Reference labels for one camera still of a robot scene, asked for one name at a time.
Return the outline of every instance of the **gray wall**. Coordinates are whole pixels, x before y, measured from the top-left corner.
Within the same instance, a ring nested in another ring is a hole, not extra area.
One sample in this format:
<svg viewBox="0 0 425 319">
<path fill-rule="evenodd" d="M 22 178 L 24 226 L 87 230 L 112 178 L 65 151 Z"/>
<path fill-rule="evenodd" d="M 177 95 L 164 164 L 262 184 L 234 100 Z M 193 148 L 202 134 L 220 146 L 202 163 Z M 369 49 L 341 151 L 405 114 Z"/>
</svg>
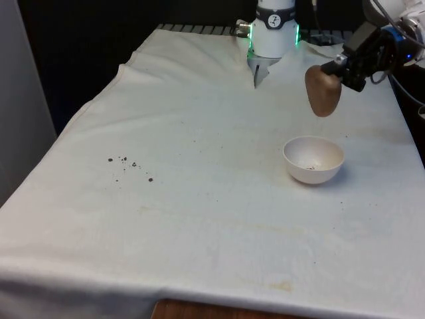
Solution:
<svg viewBox="0 0 425 319">
<path fill-rule="evenodd" d="M 0 206 L 55 133 L 15 0 L 0 0 Z"/>
</svg>

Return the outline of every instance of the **white tablecloth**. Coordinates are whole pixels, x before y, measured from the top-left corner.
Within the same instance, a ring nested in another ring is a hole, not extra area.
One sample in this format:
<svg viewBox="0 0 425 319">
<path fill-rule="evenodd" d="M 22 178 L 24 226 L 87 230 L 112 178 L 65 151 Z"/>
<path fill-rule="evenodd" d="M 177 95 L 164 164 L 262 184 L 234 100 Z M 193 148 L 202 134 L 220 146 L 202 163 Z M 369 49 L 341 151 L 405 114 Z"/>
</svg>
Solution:
<svg viewBox="0 0 425 319">
<path fill-rule="evenodd" d="M 313 115 L 303 75 L 329 50 L 301 44 L 255 90 L 233 38 L 155 31 L 0 210 L 0 314 L 149 318 L 180 298 L 423 318 L 418 152 L 388 82 Z M 345 150 L 333 181 L 288 176 L 300 135 Z"/>
</svg>

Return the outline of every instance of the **dirt speck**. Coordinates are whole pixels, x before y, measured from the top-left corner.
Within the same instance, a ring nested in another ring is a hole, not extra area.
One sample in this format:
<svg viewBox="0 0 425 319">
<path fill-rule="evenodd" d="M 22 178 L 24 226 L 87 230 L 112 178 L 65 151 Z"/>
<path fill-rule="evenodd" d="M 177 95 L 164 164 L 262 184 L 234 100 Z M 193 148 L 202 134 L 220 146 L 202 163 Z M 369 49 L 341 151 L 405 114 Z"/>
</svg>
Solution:
<svg viewBox="0 0 425 319">
<path fill-rule="evenodd" d="M 288 292 L 292 291 L 292 285 L 288 281 L 282 281 L 277 284 L 270 284 L 269 287 L 273 289 L 278 289 L 278 290 L 285 290 Z"/>
</svg>

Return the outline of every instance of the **black background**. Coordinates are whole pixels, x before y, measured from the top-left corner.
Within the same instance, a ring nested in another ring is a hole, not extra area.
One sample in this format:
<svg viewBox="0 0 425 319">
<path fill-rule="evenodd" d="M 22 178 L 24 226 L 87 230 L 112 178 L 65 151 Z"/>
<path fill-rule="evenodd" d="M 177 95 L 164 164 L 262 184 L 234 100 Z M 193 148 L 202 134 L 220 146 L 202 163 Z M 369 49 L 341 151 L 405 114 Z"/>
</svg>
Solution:
<svg viewBox="0 0 425 319">
<path fill-rule="evenodd" d="M 56 131 L 115 77 L 118 65 L 160 23 L 232 25 L 252 21 L 257 0 L 19 0 L 19 7 L 39 70 Z M 354 31 L 364 20 L 361 0 L 321 0 L 322 29 Z M 310 0 L 297 0 L 297 21 L 315 29 Z M 414 76 L 423 71 L 406 68 L 396 74 L 416 97 L 425 92 Z M 425 125 L 418 106 L 396 90 L 403 114 L 425 162 Z"/>
</svg>

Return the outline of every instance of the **white bowl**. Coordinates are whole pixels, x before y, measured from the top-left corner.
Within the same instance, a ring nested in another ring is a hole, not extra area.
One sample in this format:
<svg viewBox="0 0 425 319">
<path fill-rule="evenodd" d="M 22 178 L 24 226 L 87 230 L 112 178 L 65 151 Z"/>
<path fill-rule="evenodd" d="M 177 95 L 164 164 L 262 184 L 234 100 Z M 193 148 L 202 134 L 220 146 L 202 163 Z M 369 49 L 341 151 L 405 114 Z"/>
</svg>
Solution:
<svg viewBox="0 0 425 319">
<path fill-rule="evenodd" d="M 337 175 L 344 162 L 344 151 L 325 138 L 303 136 L 286 143 L 284 157 L 286 168 L 295 179 L 320 184 Z"/>
</svg>

